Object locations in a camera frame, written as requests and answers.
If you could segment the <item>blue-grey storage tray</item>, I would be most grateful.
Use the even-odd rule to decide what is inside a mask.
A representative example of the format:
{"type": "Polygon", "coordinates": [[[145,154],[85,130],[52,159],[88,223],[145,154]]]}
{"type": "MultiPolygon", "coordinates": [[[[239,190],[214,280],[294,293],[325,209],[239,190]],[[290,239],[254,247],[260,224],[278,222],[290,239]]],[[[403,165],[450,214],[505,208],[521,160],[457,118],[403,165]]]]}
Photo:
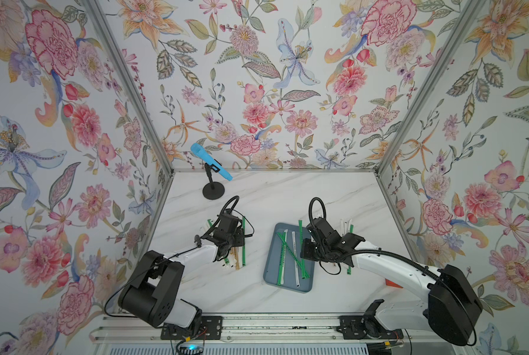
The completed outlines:
{"type": "Polygon", "coordinates": [[[268,285],[276,286],[279,288],[284,288],[286,290],[290,291],[296,291],[300,293],[308,293],[313,288],[313,275],[314,275],[314,266],[315,263],[311,260],[305,260],[302,257],[300,257],[300,251],[302,244],[305,239],[310,239],[310,233],[300,225],[290,225],[287,223],[277,223],[273,230],[273,236],[270,242],[270,248],[269,253],[267,256],[266,264],[265,264],[265,270],[263,272],[263,280],[268,285]],[[281,247],[281,241],[277,237],[277,234],[285,231],[287,229],[287,238],[286,242],[288,245],[293,248],[292,246],[292,240],[291,240],[291,232],[294,231],[296,233],[296,247],[297,247],[297,257],[300,260],[304,260],[305,262],[305,268],[310,275],[309,278],[304,280],[301,277],[301,271],[300,271],[300,288],[296,287],[296,279],[295,279],[295,268],[294,268],[294,260],[289,255],[288,252],[286,252],[286,260],[285,260],[285,283],[284,285],[277,285],[277,278],[279,273],[279,255],[280,255],[280,247],[281,247]]]}

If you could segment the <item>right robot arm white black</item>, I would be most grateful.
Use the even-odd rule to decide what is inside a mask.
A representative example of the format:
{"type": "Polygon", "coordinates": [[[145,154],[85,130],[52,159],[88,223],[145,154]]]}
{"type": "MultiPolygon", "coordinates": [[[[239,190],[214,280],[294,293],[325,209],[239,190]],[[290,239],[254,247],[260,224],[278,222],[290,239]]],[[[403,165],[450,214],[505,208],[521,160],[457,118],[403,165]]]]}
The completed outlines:
{"type": "Polygon", "coordinates": [[[455,266],[442,268],[416,263],[400,254],[371,246],[348,232],[341,236],[323,217],[307,226],[301,256],[317,263],[336,263],[371,272],[408,291],[411,301],[374,300],[363,313],[368,334],[383,331],[433,331],[454,346],[474,346],[476,323],[483,311],[479,297],[464,273],[455,266]]]}

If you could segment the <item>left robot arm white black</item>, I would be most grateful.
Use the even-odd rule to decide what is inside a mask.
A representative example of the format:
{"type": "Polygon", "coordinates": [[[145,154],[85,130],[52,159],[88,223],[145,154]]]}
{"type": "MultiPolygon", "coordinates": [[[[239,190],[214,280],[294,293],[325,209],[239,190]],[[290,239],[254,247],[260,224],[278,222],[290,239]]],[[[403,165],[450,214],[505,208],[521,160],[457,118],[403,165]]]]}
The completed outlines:
{"type": "Polygon", "coordinates": [[[154,328],[196,327],[201,309],[179,298],[184,276],[228,258],[235,248],[242,248],[245,240],[253,236],[246,232],[248,224],[246,217],[226,209],[205,233],[193,238],[192,246],[170,254],[147,251],[130,280],[117,292],[117,305],[154,328]]]}

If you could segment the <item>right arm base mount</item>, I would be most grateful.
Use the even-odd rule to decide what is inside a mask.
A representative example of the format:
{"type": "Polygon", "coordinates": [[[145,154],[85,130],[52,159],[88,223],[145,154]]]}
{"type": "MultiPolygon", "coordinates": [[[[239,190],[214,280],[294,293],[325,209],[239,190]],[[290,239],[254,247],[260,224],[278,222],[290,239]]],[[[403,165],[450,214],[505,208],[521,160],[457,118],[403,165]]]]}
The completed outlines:
{"type": "Polygon", "coordinates": [[[364,315],[340,316],[336,331],[345,340],[403,340],[402,330],[388,330],[374,317],[364,315]]]}

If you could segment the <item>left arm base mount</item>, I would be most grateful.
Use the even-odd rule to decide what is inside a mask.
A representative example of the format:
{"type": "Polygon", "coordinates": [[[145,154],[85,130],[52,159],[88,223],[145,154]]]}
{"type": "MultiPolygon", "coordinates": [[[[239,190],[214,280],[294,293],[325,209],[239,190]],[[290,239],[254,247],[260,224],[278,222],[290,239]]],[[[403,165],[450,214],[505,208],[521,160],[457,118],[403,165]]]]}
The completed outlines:
{"type": "Polygon", "coordinates": [[[187,327],[165,323],[161,340],[220,340],[223,330],[222,316],[198,316],[187,327]]]}

